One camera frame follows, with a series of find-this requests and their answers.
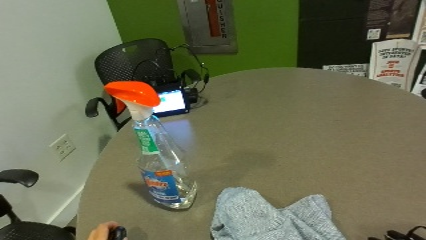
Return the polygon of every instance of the finger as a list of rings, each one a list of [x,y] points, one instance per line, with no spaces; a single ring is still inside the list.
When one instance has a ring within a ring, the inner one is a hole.
[[[96,238],[98,239],[107,239],[110,235],[110,231],[119,226],[119,223],[111,221],[102,223],[96,228]]]
[[[96,231],[92,230],[88,240],[96,239],[96,238],[95,238],[95,237],[96,237],[95,235],[96,235]]]
[[[116,227],[119,227],[119,223],[115,221],[110,221],[104,223],[106,226],[108,227],[110,230],[115,229]]]

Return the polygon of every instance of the poster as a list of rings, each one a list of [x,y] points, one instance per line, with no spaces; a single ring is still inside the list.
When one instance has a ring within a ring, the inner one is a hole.
[[[415,93],[417,96],[423,97],[423,91],[426,89],[426,65],[424,66],[424,69],[421,71],[421,74],[417,77],[416,85],[413,87],[412,93]]]
[[[343,65],[324,65],[323,70],[343,72],[356,76],[367,77],[369,64],[343,64]]]
[[[421,0],[371,0],[367,40],[412,39]]]
[[[426,49],[426,0],[423,0],[413,32],[413,41]]]
[[[369,78],[411,91],[420,55],[421,48],[412,40],[373,43]]]

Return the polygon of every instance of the tablet screen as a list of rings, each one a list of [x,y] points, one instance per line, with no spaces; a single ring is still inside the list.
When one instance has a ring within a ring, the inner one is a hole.
[[[182,90],[160,92],[159,97],[162,102],[160,105],[154,108],[155,114],[164,115],[162,113],[171,111],[178,111],[176,114],[179,114],[179,110],[187,111],[187,104]]]

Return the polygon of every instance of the white wall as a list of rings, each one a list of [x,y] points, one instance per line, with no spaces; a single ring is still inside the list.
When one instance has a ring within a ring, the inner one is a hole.
[[[32,188],[0,184],[0,193],[26,220],[64,225],[75,214],[75,197],[115,134],[104,112],[84,114],[103,87],[94,60],[120,42],[106,0],[0,0],[0,170],[40,174]],[[48,146],[64,133],[78,148],[60,162]]]

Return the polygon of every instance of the green wall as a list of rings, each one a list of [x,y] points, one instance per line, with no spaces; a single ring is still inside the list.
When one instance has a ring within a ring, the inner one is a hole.
[[[186,42],[178,0],[108,0],[124,42],[160,38],[170,46]],[[211,76],[297,63],[297,0],[235,0],[238,54],[200,54]],[[196,67],[187,51],[175,54],[178,70]]]

